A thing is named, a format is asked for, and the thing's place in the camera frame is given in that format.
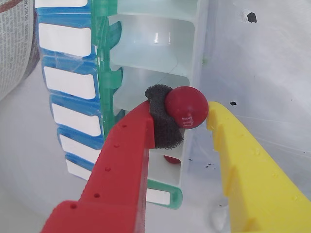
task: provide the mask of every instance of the black foam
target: black foam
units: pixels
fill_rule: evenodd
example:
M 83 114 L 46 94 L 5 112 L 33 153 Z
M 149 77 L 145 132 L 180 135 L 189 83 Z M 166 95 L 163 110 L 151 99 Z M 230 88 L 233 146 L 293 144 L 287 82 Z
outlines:
M 150 102 L 149 112 L 154 119 L 155 148 L 173 149 L 183 141 L 178 125 L 165 109 L 164 101 L 170 91 L 172 88 L 169 86 L 157 84 L 145 92 Z

